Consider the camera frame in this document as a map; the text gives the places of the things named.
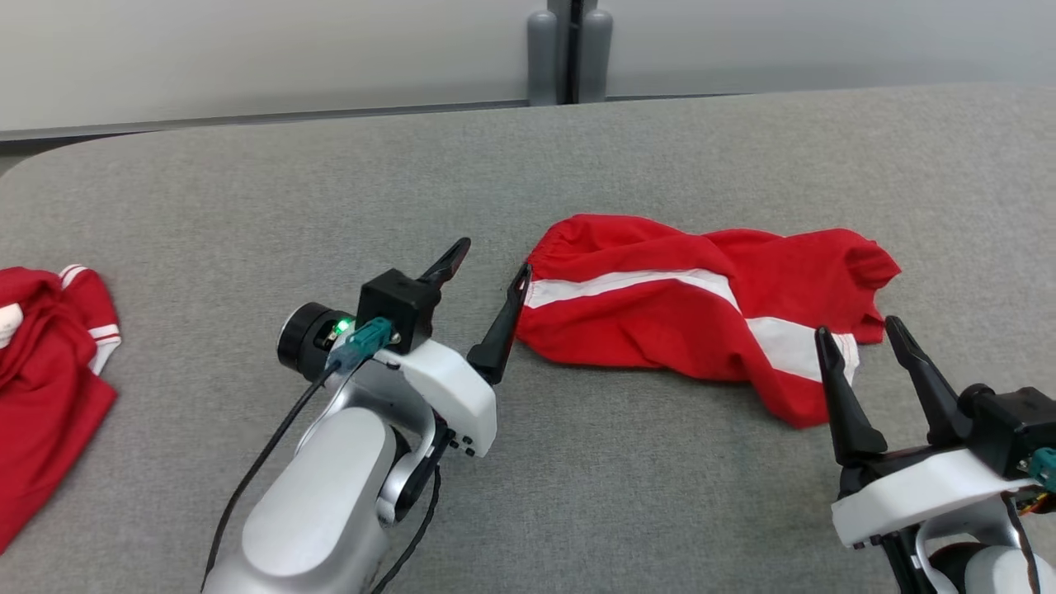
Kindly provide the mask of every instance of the black cable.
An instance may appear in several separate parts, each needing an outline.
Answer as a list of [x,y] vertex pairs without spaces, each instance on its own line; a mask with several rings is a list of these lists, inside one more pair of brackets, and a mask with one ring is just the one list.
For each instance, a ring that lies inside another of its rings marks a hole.
[[1026,538],[1026,531],[1023,528],[1023,523],[1019,520],[1019,512],[1016,509],[1016,503],[1012,500],[1011,493],[1004,494],[1001,499],[1004,500],[1004,508],[1008,513],[1008,521],[1012,522],[1013,527],[1016,528],[1016,533],[1019,535],[1019,547],[1023,551],[1023,557],[1026,558],[1026,579],[1031,582],[1031,592],[1041,594],[1041,580],[1038,578],[1038,561],[1034,558],[1034,549],[1031,546],[1030,539]]
[[286,413],[286,417],[282,420],[282,423],[279,425],[279,428],[276,429],[275,433],[271,435],[271,439],[268,440],[267,445],[264,446],[264,449],[261,450],[260,456],[258,456],[257,460],[253,461],[253,465],[249,467],[249,471],[246,472],[246,476],[242,478],[242,482],[239,483],[239,486],[234,487],[234,493],[231,494],[231,499],[228,500],[227,507],[224,508],[224,514],[221,515],[220,517],[220,523],[216,524],[216,534],[212,536],[212,547],[209,549],[209,560],[207,560],[205,563],[205,575],[202,576],[202,588],[200,592],[205,591],[205,580],[206,578],[209,577],[209,572],[212,571],[212,567],[216,564],[216,554],[220,552],[220,541],[221,539],[224,538],[224,528],[227,527],[227,521],[231,519],[231,512],[234,511],[234,504],[238,503],[239,498],[242,497],[242,491],[246,490],[246,487],[249,485],[249,482],[252,481],[253,477],[257,476],[257,471],[261,469],[261,466],[264,465],[264,462],[267,460],[267,457],[271,454],[271,450],[275,449],[275,446],[279,445],[279,441],[282,440],[283,434],[286,433],[286,429],[289,429],[289,426],[293,425],[294,420],[297,419],[298,414],[300,414],[301,409],[304,408],[304,405],[308,404],[308,401],[312,400],[312,396],[315,395],[317,391],[319,391],[319,388],[322,387],[322,385],[326,382],[326,379],[340,367],[341,367],[340,364],[334,364],[329,366],[328,368],[323,370],[323,372],[319,375],[319,377],[316,378],[315,382],[312,383],[310,386],[308,386],[307,390],[304,390],[304,393],[301,394],[300,400],[297,401],[297,404],[294,405],[294,408],[289,409],[289,412]]
[[429,527],[429,522],[433,521],[433,513],[436,512],[436,502],[439,500],[440,500],[440,465],[437,464],[433,468],[433,497],[429,500],[429,508],[426,509],[426,517],[422,518],[421,525],[418,526],[418,532],[414,534],[414,538],[411,539],[411,544],[407,545],[407,549],[403,551],[403,554],[399,556],[399,559],[396,559],[396,563],[393,564],[393,569],[389,570],[389,573],[386,573],[385,576],[381,578],[381,581],[379,581],[378,584],[375,586],[373,590],[371,590],[371,594],[380,594],[381,591],[385,589],[385,586],[389,586],[389,582],[392,581],[394,577],[396,577],[396,574],[399,573],[399,570],[400,568],[403,567],[403,563],[406,563],[407,560],[411,558],[411,555],[414,554],[414,550],[418,546],[418,543],[421,542],[421,537],[426,536],[426,528]]

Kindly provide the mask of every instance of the red garment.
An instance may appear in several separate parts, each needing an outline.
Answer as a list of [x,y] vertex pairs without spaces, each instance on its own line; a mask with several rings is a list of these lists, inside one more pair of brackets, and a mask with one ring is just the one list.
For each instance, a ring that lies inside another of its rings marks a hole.
[[771,412],[799,428],[828,421],[814,330],[832,330],[850,379],[855,342],[883,339],[873,295],[901,272],[847,229],[696,236],[603,215],[557,223],[528,262],[517,337],[539,354],[749,380]]
[[0,271],[0,554],[114,402],[97,374],[119,344],[117,315],[95,272]]

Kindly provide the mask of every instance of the gray tabletop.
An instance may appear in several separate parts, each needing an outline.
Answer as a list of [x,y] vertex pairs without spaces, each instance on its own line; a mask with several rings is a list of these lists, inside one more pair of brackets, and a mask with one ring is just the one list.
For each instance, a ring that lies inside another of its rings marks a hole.
[[[855,229],[904,271],[881,311],[956,388],[1056,394],[1054,106],[1008,87],[672,99],[163,132],[21,163],[0,179],[0,267],[95,267],[125,344],[103,372],[117,403],[0,557],[0,591],[194,591],[231,489],[304,387],[274,352],[294,308],[354,311],[359,283],[420,272],[468,235],[436,316],[436,338],[465,352],[521,259],[576,212]],[[862,361],[874,425],[892,447],[923,443],[887,346]],[[791,429],[747,386],[562,367],[518,345],[497,393],[492,451],[445,460],[436,518],[392,592],[895,588],[879,550],[836,539],[827,427]],[[1056,559],[1052,520],[1027,528]]]

